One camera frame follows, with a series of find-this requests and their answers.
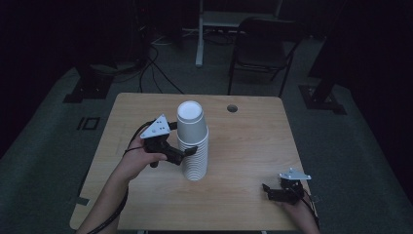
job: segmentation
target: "black chair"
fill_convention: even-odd
[[[295,49],[303,40],[305,32],[301,23],[277,19],[244,19],[237,30],[234,52],[229,69],[228,95],[234,70],[269,72],[273,81],[285,69],[278,97],[282,96],[286,78],[291,67]]]

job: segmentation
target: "hole in table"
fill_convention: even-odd
[[[235,104],[229,104],[227,106],[227,110],[231,113],[235,113],[238,110],[238,107]]]

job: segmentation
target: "desk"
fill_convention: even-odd
[[[282,0],[278,0],[273,14],[211,12],[204,11],[204,0],[200,0],[198,48],[195,65],[201,67],[204,62],[204,26],[238,27],[238,25],[248,17],[277,19],[280,14],[281,6]]]
[[[204,109],[209,128],[208,168],[190,181],[181,167],[161,162],[145,168],[130,184],[119,229],[133,230],[291,230],[294,224],[261,183],[280,188],[278,174],[290,167],[303,172],[282,101],[277,97],[119,94],[110,113],[70,221],[77,229],[89,213],[134,132],[165,114],[176,121],[185,100]],[[238,111],[229,112],[235,104]],[[177,147],[176,131],[168,142]]]

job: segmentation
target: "white paper cup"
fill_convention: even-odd
[[[177,135],[187,144],[201,142],[207,135],[203,108],[193,100],[182,102],[177,110]]]
[[[199,144],[189,145],[178,139],[179,149],[185,150],[193,146],[198,146],[197,152],[194,155],[185,157],[182,161],[182,172],[189,180],[200,180],[207,173],[207,155],[208,155],[208,137],[206,133],[204,140]]]

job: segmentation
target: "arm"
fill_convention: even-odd
[[[304,195],[304,199],[307,203],[310,203],[310,198],[307,194]],[[295,205],[283,202],[278,202],[277,204],[288,213],[294,223],[305,234],[319,234],[319,228],[316,225],[314,217],[303,201],[300,200]]]
[[[142,145],[143,140],[137,138],[131,142],[129,148]],[[121,204],[129,182],[136,178],[146,165],[161,160],[167,160],[167,156],[161,153],[146,153],[143,148],[127,152],[107,179],[94,206],[76,233],[88,233],[110,217]],[[99,233],[116,233],[118,223],[119,217]]]

